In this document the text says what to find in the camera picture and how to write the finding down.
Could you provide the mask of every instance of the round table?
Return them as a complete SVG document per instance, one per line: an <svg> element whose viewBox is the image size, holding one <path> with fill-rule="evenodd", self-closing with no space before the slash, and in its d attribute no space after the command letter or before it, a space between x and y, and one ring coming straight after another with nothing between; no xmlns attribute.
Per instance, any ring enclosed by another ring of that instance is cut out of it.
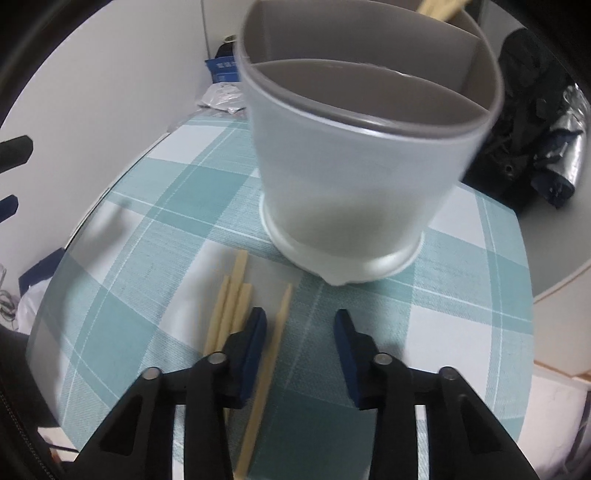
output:
<svg viewBox="0 0 591 480"><path fill-rule="evenodd" d="M532 295L512 211L458 185L409 268L331 287L274 248L259 220L260 194L248 122L200 115L137 162L85 221L28 347L35 380L76 447L144 368L173 371L200 358L238 248L250 252L252 304L271 321L286 284L295 286L250 478L364 476L375 412L357 411L348 397L332 331L340 308L409 367L457 368L518 438L533 365ZM248 410L232 417L234 460ZM420 409L417 429L420 477L428 478ZM178 421L178 462L182 438Z"/></svg>

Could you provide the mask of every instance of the wooden chopstick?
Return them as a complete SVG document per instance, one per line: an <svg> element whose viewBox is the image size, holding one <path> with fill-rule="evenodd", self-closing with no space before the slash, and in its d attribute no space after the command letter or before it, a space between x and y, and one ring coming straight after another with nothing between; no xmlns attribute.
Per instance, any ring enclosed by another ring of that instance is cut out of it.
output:
<svg viewBox="0 0 591 480"><path fill-rule="evenodd" d="M451 20L470 0L423 0L417 12L436 20Z"/></svg>
<svg viewBox="0 0 591 480"><path fill-rule="evenodd" d="M285 328L285 323L289 317L291 296L293 295L293 286L289 284L283 299L281 300L281 307L275 318L275 326L273 328L273 337L269 349L264 356L261 372L258 378L258 385L256 393L252 402L251 416L246 425L246 431L242 439L242 447L240 456L234 470L234 480L246 480L248 469L250 468L252 454L255 449L256 437L261 426L261 420L267 404L267 397L271 388L273 380L273 372L275 371L275 363L279 355L279 348L281 346L281 337Z"/></svg>
<svg viewBox="0 0 591 480"><path fill-rule="evenodd" d="M240 293L238 294L238 302L236 303L236 310L234 311L230 333L240 332L244 328L248 309L251 305L251 298L252 284L243 283L240 287Z"/></svg>
<svg viewBox="0 0 591 480"><path fill-rule="evenodd" d="M224 343L230 335L232 328L232 320L236 310L236 300L238 299L238 292L244 280L244 272L246 270L246 262L248 261L248 251L239 250L236 256L236 262L230 276L230 286L228 287L228 296L223 306L222 321L217 333L216 351L223 348Z"/></svg>
<svg viewBox="0 0 591 480"><path fill-rule="evenodd" d="M220 321L222 320L223 306L226 302L229 285L230 277L224 275L222 286L217 294L216 304L213 308L212 318L209 321L209 329L207 330L207 339L205 340L205 347L203 348L203 356L210 355L215 351L217 336L220 330Z"/></svg>

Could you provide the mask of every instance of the white plastic cup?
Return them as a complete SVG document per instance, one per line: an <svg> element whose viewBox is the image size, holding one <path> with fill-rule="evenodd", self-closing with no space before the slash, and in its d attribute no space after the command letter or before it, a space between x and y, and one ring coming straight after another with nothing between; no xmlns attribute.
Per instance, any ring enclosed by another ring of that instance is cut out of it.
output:
<svg viewBox="0 0 591 480"><path fill-rule="evenodd" d="M442 105L456 101L454 95L461 97L450 114L464 108L467 120L458 127L446 118L441 125L427 122L420 125L424 130L413 131L415 124L403 118L394 121L402 124L397 134L396 129L365 128L355 120L337 121L339 112L335 116L330 109L337 103L341 107L338 100L329 105L327 115L317 114L324 105L306 103L324 95L317 93L317 83L309 95L306 81L304 87L294 87L299 93L305 90L306 100L300 101L301 95L295 95L294 102L287 94L282 98L268 83L280 76L266 69L268 63L253 68L240 41L236 58L263 183L261 219L275 246L332 285L384 278L412 263L423 230L476 154L500 100L484 108L433 82L403 75L396 82L409 95L425 92L427 101ZM325 67L338 68L339 62ZM269 77L261 80L261 72ZM369 72L373 74L380 79L383 72ZM394 120L408 113L407 103L392 108ZM429 111L431 103L426 108L419 117L436 113Z"/></svg>

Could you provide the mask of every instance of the plastic bag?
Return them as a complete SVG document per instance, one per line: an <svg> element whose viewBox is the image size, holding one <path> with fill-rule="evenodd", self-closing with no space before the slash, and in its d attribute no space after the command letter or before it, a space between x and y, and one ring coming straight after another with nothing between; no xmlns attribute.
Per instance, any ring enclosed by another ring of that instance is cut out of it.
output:
<svg viewBox="0 0 591 480"><path fill-rule="evenodd" d="M50 281L51 279L49 278L48 280L34 284L25 292L21 301L18 302L16 320L19 332L26 335L31 334L35 317L37 316L43 295L45 295Z"/></svg>
<svg viewBox="0 0 591 480"><path fill-rule="evenodd" d="M220 82L214 83L207 89L201 98L203 105L224 110L229 113L236 113L245 107L244 97L240 91L240 83Z"/></svg>

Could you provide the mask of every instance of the plaid tablecloth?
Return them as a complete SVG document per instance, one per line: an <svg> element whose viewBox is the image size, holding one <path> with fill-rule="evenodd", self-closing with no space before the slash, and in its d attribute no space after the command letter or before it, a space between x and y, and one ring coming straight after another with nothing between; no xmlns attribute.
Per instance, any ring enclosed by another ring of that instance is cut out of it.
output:
<svg viewBox="0 0 591 480"><path fill-rule="evenodd" d="M251 253L246 281L270 319L285 285L296 286L250 478L365 474L375 414L348 398L332 333L339 308L409 366L456 367L517 439L531 384L532 295L510 210L457 186L411 267L336 288L273 247L259 221L260 194L248 123L195 117L136 163L85 222L28 348L41 392L74 445L84 445L144 368L173 371L200 358L237 248ZM233 416L233 455L247 418L248 409ZM182 462L177 426L174 457ZM418 432L427 478L420 411Z"/></svg>

